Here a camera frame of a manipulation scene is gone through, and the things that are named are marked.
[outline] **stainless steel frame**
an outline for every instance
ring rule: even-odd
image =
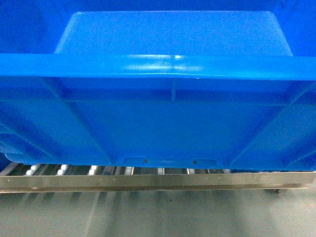
[[[141,191],[141,190],[231,190],[231,189],[292,189],[308,188],[316,178],[316,172],[260,172],[218,173],[207,170],[184,169],[184,174],[165,174],[157,169],[156,174],[134,174],[134,167],[94,167],[97,175],[89,168],[71,166],[68,175],[56,175],[58,167],[42,165],[37,175],[0,176],[0,193],[41,192],[95,192],[95,191]],[[76,170],[80,175],[73,175]]]

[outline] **gray floor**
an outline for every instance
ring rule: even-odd
[[[0,195],[0,236],[316,236],[316,183],[263,190]]]

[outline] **roller conveyor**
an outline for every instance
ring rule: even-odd
[[[221,169],[138,168],[11,163],[0,173],[0,193],[139,190],[307,188],[316,172],[243,172]]]

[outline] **blue plastic crate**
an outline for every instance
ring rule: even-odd
[[[314,0],[0,2],[15,162],[316,170]]]

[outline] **glossy blue plastic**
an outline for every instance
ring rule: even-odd
[[[313,0],[0,2],[22,163],[316,170]]]

